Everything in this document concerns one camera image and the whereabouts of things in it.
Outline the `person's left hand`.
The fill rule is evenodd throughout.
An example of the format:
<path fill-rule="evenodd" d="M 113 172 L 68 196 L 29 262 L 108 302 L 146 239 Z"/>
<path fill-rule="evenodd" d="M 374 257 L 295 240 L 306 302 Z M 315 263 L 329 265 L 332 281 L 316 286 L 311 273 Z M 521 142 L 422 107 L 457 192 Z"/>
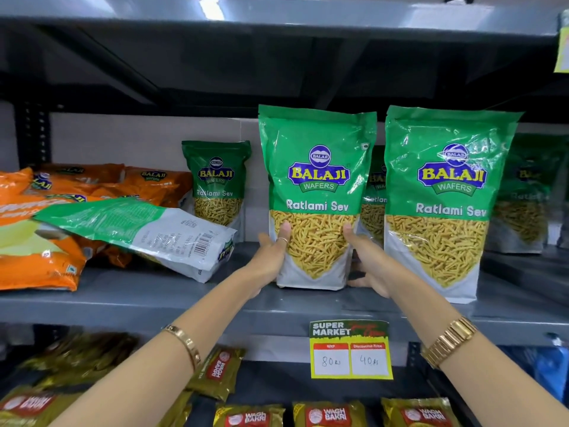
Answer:
<path fill-rule="evenodd" d="M 257 296 L 263 287 L 276 279 L 283 265 L 277 265 L 273 257 L 275 239 L 272 239 L 268 233 L 260 233 L 258 241 L 260 243 L 259 249 L 244 267 L 245 278 L 252 291 L 251 299 Z"/>

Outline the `person's right hand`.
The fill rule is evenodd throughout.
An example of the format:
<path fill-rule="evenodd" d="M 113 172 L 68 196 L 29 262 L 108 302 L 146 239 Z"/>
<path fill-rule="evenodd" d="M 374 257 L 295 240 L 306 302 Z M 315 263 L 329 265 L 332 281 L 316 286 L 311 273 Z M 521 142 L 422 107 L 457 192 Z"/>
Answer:
<path fill-rule="evenodd" d="M 384 298 L 391 298 L 400 303 L 400 284 L 405 283 L 404 267 L 389 257 L 383 249 L 366 237 L 366 253 L 357 254 L 359 264 L 357 271 L 364 273 L 362 277 L 351 279 L 351 287 L 369 287 Z"/>

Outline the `green snack packet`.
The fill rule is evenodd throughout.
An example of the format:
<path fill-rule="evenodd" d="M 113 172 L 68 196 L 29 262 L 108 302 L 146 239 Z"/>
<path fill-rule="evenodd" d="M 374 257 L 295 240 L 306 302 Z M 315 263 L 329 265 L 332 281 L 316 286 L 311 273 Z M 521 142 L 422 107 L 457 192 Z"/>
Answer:
<path fill-rule="evenodd" d="M 133 251 L 201 283 L 231 258 L 237 232 L 179 208 L 133 198 L 51 205 L 34 218 Z"/>
<path fill-rule="evenodd" d="M 386 204 L 385 145 L 374 146 L 357 232 L 383 248 Z"/>
<path fill-rule="evenodd" d="M 383 249 L 451 303 L 477 299 L 490 218 L 522 116 L 388 108 Z"/>
<path fill-rule="evenodd" d="M 554 181 L 569 136 L 519 133 L 513 138 L 492 211 L 485 251 L 541 254 L 548 237 Z"/>
<path fill-rule="evenodd" d="M 258 125 L 269 234 L 276 239 L 283 222 L 292 229 L 277 286 L 344 288 L 353 249 L 343 227 L 359 222 L 377 113 L 260 105 Z"/>
<path fill-rule="evenodd" d="M 249 141 L 182 141 L 181 149 L 194 177 L 194 214 L 236 230 L 235 243 L 245 241 L 246 162 Z"/>

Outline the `person's right forearm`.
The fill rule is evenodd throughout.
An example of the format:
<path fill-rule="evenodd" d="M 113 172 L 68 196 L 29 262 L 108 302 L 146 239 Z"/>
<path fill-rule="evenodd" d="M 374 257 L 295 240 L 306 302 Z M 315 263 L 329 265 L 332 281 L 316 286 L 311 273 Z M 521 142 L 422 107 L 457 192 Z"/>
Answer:
<path fill-rule="evenodd" d="M 461 315 L 414 274 L 388 283 L 389 294 L 430 346 Z M 440 364 L 482 427 L 569 427 L 569 409 L 477 332 Z"/>

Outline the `person's left forearm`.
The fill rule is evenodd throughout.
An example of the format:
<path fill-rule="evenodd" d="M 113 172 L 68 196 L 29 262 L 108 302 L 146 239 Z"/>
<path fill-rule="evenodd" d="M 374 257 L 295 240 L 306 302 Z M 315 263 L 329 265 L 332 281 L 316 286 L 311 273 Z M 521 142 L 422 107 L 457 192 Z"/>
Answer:
<path fill-rule="evenodd" d="M 239 310 L 274 277 L 245 266 L 174 321 L 207 356 Z M 156 427 L 192 377 L 196 361 L 171 332 L 161 331 L 97 382 L 49 427 Z"/>

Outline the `yellow green price tag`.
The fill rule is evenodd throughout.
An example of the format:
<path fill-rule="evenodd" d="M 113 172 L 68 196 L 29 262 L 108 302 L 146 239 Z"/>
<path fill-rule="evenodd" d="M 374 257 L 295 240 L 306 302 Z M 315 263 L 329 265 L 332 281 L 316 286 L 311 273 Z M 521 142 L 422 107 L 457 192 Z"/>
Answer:
<path fill-rule="evenodd" d="M 310 322 L 311 378 L 393 380 L 389 327 L 363 319 Z"/>

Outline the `gold wristwatch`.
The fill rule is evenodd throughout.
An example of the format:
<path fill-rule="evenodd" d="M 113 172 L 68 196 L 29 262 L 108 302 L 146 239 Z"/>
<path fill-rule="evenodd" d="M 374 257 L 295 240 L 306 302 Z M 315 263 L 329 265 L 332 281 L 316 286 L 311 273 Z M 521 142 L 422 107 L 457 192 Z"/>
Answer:
<path fill-rule="evenodd" d="M 433 369 L 448 359 L 459 347 L 471 340 L 478 328 L 465 316 L 453 321 L 434 343 L 421 345 L 421 356 Z"/>

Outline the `orange snack packet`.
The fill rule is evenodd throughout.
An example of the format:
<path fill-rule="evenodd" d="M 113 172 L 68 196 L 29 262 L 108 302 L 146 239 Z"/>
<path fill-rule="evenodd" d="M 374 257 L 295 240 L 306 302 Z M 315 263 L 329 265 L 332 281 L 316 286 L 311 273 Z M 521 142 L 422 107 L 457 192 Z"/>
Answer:
<path fill-rule="evenodd" d="M 33 170 L 30 167 L 16 172 L 0 171 L 0 205 L 11 203 L 18 195 L 25 192 L 33 182 Z"/>
<path fill-rule="evenodd" d="M 133 197 L 161 207 L 180 208 L 192 187 L 191 172 L 127 166 L 122 181 L 101 183 L 92 195 L 102 199 Z"/>
<path fill-rule="evenodd" d="M 33 180 L 26 193 L 92 192 L 99 184 L 113 184 L 121 181 L 124 169 L 124 164 L 113 163 L 44 163 L 34 170 Z"/>
<path fill-rule="evenodd" d="M 87 259 L 65 231 L 35 220 L 56 204 L 75 203 L 70 195 L 0 193 L 0 291 L 76 291 Z"/>
<path fill-rule="evenodd" d="M 71 235 L 82 250 L 85 259 L 105 258 L 110 265 L 127 268 L 132 262 L 132 254 L 120 247 L 103 241 L 90 240 L 79 235 Z"/>

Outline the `grey metal shelf rack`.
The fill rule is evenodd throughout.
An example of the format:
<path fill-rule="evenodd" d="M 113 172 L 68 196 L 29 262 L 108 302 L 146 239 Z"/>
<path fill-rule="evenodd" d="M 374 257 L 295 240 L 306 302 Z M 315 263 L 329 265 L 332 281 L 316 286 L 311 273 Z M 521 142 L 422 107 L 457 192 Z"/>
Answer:
<path fill-rule="evenodd" d="M 181 141 L 248 140 L 245 264 L 267 228 L 259 104 L 372 112 L 390 105 L 524 112 L 520 130 L 569 134 L 569 77 L 553 73 L 569 0 L 0 0 L 0 167 L 124 163 L 183 170 Z M 490 254 L 478 301 L 456 306 L 500 345 L 569 343 L 569 254 Z M 134 260 L 90 261 L 75 293 L 8 291 L 0 322 L 151 337 L 213 286 Z M 391 325 L 395 379 L 309 378 L 310 321 Z M 248 346 L 230 402 L 448 396 L 480 423 L 392 301 L 370 290 L 270 285 L 228 327 Z"/>

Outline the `group of gold tea packets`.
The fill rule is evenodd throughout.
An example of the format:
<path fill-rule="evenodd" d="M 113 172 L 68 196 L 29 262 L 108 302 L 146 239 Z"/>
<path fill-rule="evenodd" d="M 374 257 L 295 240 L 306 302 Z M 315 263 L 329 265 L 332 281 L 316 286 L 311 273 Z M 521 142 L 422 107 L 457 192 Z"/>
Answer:
<path fill-rule="evenodd" d="M 99 382 L 127 359 L 135 342 L 133 337 L 117 333 L 75 335 L 28 359 L 31 369 L 51 370 L 55 375 L 46 377 L 43 384 L 15 387 L 0 398 L 0 427 L 49 427 L 85 393 L 63 392 L 62 387 Z M 234 392 L 244 353 L 216 346 L 156 427 L 183 427 L 193 392 L 224 403 Z M 446 398 L 382 399 L 381 403 L 387 410 L 385 427 L 461 427 Z M 359 401 L 295 402 L 293 419 L 294 427 L 367 427 L 366 410 Z"/>

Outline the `blue packet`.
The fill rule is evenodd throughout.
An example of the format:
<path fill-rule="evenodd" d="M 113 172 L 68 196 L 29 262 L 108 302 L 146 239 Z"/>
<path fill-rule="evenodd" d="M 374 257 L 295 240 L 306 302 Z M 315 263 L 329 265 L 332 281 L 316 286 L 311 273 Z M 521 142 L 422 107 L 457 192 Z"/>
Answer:
<path fill-rule="evenodd" d="M 500 349 L 555 399 L 565 404 L 569 384 L 568 348 L 502 345 Z"/>

